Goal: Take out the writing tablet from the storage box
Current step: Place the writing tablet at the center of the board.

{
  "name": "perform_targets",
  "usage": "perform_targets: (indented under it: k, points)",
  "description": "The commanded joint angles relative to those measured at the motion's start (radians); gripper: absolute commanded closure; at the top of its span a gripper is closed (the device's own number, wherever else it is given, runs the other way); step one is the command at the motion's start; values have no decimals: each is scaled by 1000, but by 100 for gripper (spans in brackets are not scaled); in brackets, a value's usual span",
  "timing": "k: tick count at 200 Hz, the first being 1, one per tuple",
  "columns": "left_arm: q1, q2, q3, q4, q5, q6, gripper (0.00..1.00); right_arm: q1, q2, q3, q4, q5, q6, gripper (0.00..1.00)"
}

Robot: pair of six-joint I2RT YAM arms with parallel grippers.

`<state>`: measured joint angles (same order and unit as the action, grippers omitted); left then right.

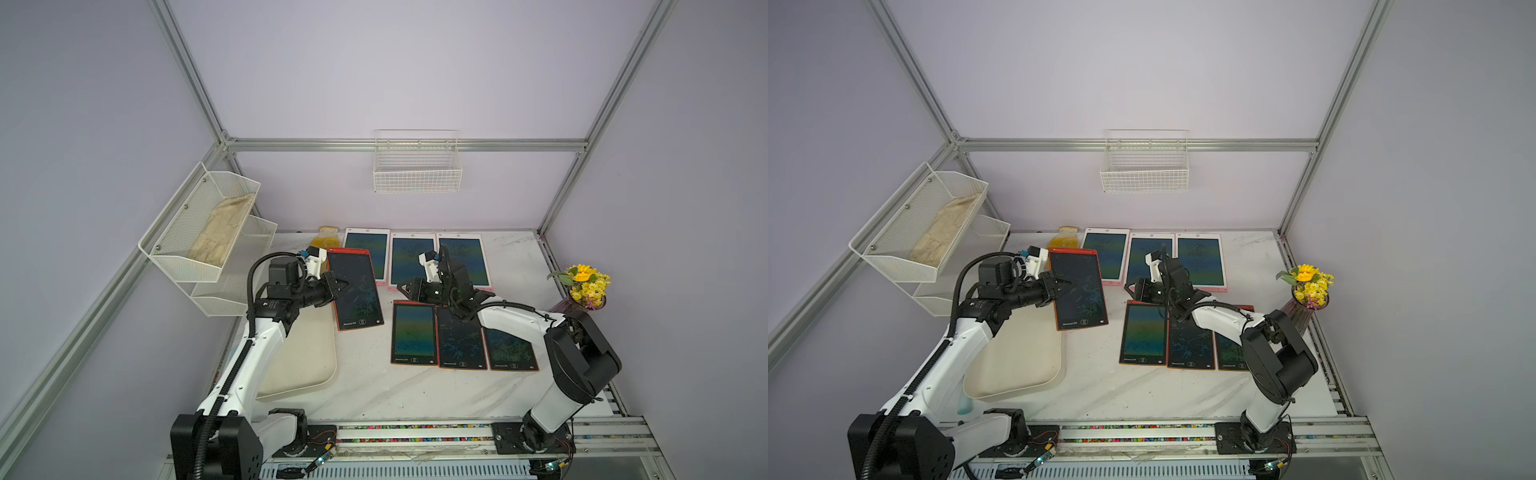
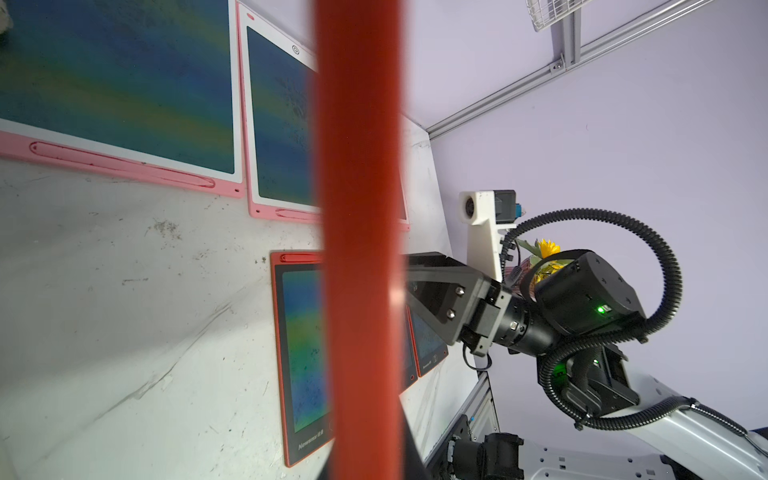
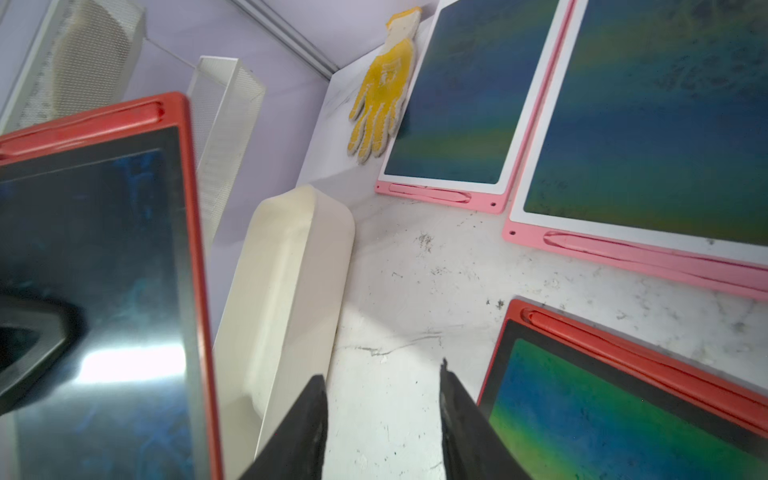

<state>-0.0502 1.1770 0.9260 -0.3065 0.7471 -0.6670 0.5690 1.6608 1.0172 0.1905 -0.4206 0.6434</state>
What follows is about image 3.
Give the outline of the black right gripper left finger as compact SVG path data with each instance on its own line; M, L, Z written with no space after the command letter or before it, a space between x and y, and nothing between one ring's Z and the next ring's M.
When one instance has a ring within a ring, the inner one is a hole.
M327 430L326 382L314 375L240 479L321 479Z

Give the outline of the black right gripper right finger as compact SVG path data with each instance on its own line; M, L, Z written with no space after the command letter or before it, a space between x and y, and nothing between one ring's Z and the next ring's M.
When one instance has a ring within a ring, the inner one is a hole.
M443 360L439 408L443 466L448 480L530 479Z

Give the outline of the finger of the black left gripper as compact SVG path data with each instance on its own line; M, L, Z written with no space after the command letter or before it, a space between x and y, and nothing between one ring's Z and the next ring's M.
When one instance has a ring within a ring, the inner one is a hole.
M1 412L13 411L78 338L77 309L65 302L1 297Z

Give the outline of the pink white writing tablet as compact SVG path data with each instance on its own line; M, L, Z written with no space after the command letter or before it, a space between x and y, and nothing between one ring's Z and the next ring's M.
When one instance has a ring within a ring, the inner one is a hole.
M501 213L572 1L443 1L375 190Z

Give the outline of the beige storage tray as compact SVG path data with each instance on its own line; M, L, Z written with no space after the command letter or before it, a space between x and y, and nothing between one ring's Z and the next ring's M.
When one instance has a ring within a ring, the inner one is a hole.
M224 476L267 445L329 370L355 238L350 210L311 185L255 210L214 342Z

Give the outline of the dark red tablet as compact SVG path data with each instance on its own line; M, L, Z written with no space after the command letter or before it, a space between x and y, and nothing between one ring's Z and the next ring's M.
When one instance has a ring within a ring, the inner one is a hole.
M169 92L1 139L1 297L78 338L1 412L5 479L219 479L191 111Z
M763 479L767 398L516 299L478 404L533 479Z

